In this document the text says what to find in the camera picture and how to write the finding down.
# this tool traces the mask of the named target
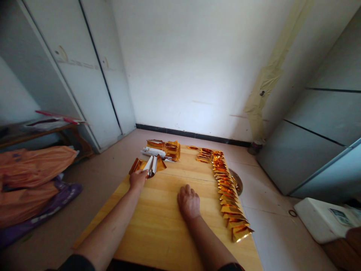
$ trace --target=floor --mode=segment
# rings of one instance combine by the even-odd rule
[[[51,220],[3,251],[2,269],[59,267],[72,253],[73,242],[127,175],[147,139],[178,140],[224,152],[229,167],[242,179],[241,204],[255,230],[252,236],[264,270],[337,270],[301,220],[288,214],[298,200],[281,195],[246,148],[139,129],[101,155],[67,169],[64,181],[83,184],[83,192]]]

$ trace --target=hand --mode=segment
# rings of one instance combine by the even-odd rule
[[[146,179],[148,178],[149,170],[137,170],[134,171],[129,178],[130,188],[129,190],[142,190]]]
[[[180,213],[186,222],[190,222],[200,216],[199,204],[200,199],[198,194],[191,189],[189,184],[182,186],[178,193],[178,205]]]

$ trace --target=black baseboard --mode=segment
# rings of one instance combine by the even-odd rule
[[[149,130],[149,131],[154,131],[154,132],[162,132],[165,134],[174,134],[177,136],[192,137],[192,138],[196,138],[196,139],[203,139],[203,140],[214,141],[214,142],[218,142],[218,143],[230,144],[230,145],[235,145],[235,146],[241,146],[241,147],[246,147],[246,148],[248,148],[251,145],[250,142],[239,141],[239,140],[234,140],[234,139],[225,139],[222,137],[214,137],[211,135],[202,135],[202,134],[196,134],[196,133],[192,133],[192,132],[185,132],[185,131],[161,128],[161,127],[150,126],[150,125],[145,125],[145,124],[138,124],[138,123],[136,123],[135,125],[138,129]]]

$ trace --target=wooden table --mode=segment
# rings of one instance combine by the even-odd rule
[[[196,161],[197,154],[198,151],[182,145],[180,161],[167,162],[167,169],[146,181],[133,218],[114,255],[115,259],[165,270],[203,269],[177,205],[180,187],[189,184],[200,197],[200,211],[204,220],[245,270],[262,270],[251,236],[239,243],[232,242],[231,231],[226,228],[226,221],[220,212],[220,194],[217,193],[217,181],[213,177],[211,164]],[[128,188],[129,175],[74,243],[74,248],[83,242]]]

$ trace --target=purple bag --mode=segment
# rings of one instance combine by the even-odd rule
[[[0,249],[14,243],[26,233],[49,220],[57,211],[75,199],[83,190],[81,184],[68,184],[60,180],[60,176],[53,179],[54,185],[59,190],[46,205],[41,213],[19,224],[0,230]]]

